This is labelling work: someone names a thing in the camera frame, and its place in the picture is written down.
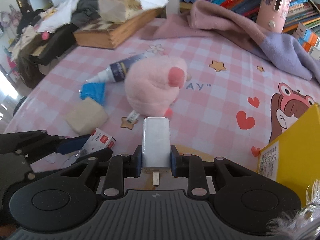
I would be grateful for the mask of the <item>pink purple cloth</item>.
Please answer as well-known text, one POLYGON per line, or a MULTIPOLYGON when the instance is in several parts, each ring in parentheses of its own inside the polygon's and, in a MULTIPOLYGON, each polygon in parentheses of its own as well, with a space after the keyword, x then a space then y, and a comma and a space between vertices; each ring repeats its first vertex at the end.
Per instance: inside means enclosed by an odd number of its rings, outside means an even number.
POLYGON ((279 70, 305 80, 319 80, 319 61, 290 34, 274 33, 252 20, 207 1, 196 1, 189 12, 169 16, 159 27, 147 27, 144 40, 221 35, 242 49, 270 61, 279 70))

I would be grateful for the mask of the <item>wooden chess box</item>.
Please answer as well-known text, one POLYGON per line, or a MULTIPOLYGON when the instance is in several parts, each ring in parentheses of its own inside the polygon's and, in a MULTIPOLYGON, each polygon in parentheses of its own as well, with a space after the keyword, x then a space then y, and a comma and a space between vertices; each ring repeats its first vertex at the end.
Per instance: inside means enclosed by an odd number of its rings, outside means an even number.
POLYGON ((82 47, 116 49, 162 11, 162 8, 148 10, 124 23, 105 22, 99 18, 75 31, 74 37, 82 47))

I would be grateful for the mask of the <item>pink plush toy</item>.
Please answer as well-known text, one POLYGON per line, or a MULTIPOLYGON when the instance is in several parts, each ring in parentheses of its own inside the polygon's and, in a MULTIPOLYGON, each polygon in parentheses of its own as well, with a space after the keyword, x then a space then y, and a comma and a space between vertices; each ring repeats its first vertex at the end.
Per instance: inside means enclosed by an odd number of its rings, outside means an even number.
POLYGON ((124 89, 129 105, 137 113, 170 118, 171 105, 188 80, 184 59, 161 55, 134 63, 125 77, 124 89))

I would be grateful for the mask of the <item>orange blue box lower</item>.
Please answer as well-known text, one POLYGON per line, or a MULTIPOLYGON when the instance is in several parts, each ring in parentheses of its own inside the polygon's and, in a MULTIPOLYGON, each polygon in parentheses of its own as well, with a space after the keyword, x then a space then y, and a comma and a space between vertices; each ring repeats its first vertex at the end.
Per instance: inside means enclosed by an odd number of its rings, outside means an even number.
POLYGON ((304 48, 305 51, 308 52, 308 54, 312 58, 314 58, 316 60, 320 59, 320 51, 317 48, 315 48, 314 46, 312 46, 306 42, 303 42, 302 47, 304 48))

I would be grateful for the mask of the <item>red white small box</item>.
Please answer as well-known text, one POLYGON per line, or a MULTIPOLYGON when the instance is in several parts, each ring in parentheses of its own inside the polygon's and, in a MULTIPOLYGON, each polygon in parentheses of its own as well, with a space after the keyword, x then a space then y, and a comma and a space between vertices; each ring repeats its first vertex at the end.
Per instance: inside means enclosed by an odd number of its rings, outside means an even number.
POLYGON ((76 155, 76 159, 84 157, 91 153, 97 152, 105 148, 112 148, 116 143, 116 140, 106 132, 96 128, 80 151, 76 155))

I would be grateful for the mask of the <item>pink checkered tablecloth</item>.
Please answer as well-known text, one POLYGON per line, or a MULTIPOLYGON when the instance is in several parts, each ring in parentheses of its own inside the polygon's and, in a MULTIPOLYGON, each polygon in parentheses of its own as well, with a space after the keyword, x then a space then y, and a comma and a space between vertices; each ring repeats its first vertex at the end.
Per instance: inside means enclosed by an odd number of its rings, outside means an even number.
POLYGON ((114 155, 143 147, 152 188, 169 148, 224 157, 304 197, 319 180, 319 61, 292 35, 266 32, 258 57, 215 28, 168 35, 156 19, 115 50, 78 46, 33 89, 7 133, 97 134, 114 155))

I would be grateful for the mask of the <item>pink cylindrical case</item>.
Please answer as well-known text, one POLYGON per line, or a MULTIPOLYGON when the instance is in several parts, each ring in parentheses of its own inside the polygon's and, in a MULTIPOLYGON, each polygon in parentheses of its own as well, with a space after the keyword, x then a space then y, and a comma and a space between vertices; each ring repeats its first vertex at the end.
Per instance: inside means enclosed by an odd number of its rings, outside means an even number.
POLYGON ((291 0, 261 0, 256 23, 261 27, 281 33, 291 0))

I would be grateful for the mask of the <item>white power adapter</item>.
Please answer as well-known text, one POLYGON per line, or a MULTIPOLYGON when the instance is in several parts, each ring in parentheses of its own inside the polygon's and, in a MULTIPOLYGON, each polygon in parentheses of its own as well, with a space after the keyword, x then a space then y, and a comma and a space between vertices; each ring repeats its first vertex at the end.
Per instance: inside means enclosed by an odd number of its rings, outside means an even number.
POLYGON ((170 122, 148 117, 143 121, 142 167, 152 174, 152 185, 160 185, 160 174, 171 167, 170 122))

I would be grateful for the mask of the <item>blue small packet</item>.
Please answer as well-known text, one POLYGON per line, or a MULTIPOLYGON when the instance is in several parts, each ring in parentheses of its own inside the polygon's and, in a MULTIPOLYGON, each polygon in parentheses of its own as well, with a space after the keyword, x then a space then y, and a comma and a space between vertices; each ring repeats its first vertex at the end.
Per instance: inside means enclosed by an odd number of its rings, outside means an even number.
POLYGON ((85 83, 79 90, 79 97, 81 100, 91 98, 100 105, 105 103, 105 88, 106 84, 103 82, 99 83, 85 83))

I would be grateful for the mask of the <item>beige soap block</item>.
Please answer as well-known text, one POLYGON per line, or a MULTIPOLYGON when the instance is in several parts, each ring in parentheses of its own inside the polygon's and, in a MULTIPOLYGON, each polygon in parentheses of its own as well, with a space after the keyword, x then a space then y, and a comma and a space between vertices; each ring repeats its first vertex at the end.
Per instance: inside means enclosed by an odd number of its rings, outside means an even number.
POLYGON ((92 98, 85 98, 65 117, 71 129, 78 135, 91 134, 108 120, 103 106, 92 98))

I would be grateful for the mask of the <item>yellow cardboard box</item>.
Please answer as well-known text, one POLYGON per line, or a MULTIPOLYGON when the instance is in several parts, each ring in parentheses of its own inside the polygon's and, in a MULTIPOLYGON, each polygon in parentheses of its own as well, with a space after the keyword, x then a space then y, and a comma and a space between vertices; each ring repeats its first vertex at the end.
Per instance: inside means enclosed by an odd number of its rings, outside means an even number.
POLYGON ((290 189, 306 204, 319 180, 319 105, 309 108, 287 131, 260 151, 257 172, 290 189))

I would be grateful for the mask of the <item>orange blue box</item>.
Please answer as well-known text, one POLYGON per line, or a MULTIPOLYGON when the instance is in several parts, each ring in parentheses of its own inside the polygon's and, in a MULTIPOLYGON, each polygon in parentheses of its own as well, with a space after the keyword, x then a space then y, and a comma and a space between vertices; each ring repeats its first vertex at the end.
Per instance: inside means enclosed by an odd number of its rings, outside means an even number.
POLYGON ((320 59, 320 51, 317 48, 315 48, 314 46, 312 46, 306 42, 303 42, 302 47, 304 48, 305 51, 308 52, 308 54, 312 58, 314 58, 316 60, 320 59))
POLYGON ((319 36, 302 23, 298 24, 292 36, 296 38, 301 45, 308 43, 315 48, 319 48, 319 36))

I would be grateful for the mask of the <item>white blue bottle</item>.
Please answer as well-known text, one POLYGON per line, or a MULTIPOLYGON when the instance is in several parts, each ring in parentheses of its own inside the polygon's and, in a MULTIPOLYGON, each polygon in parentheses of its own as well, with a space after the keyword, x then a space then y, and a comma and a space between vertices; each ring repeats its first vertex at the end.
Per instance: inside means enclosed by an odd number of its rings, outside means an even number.
POLYGON ((137 61, 146 59, 147 55, 142 53, 127 57, 120 61, 110 64, 105 70, 100 71, 96 76, 87 80, 88 83, 102 83, 102 82, 120 82, 125 80, 125 76, 129 68, 137 61))

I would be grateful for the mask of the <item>tissue pack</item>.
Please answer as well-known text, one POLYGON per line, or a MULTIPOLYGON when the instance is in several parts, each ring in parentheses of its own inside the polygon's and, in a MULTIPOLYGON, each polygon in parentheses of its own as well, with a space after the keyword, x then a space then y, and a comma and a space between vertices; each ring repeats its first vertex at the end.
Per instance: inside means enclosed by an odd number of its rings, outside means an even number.
POLYGON ((123 23, 167 4, 168 0, 98 0, 98 12, 106 22, 123 23))

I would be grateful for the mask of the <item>white garment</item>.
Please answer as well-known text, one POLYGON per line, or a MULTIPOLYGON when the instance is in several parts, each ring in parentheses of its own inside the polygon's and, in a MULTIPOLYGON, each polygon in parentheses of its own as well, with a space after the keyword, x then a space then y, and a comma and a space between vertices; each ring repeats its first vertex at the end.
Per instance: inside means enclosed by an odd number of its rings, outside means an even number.
POLYGON ((56 29, 70 24, 72 13, 76 11, 77 5, 80 0, 65 0, 57 8, 56 12, 41 22, 38 33, 55 33, 56 29))

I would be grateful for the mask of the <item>orange blue box upper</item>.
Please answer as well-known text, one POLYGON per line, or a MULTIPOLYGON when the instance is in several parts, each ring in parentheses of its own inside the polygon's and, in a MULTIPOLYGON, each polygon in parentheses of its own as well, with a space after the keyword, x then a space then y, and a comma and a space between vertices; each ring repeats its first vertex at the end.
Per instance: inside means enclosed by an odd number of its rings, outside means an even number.
POLYGON ((296 38, 301 45, 308 43, 315 48, 319 48, 319 36, 302 23, 298 24, 292 36, 296 38))

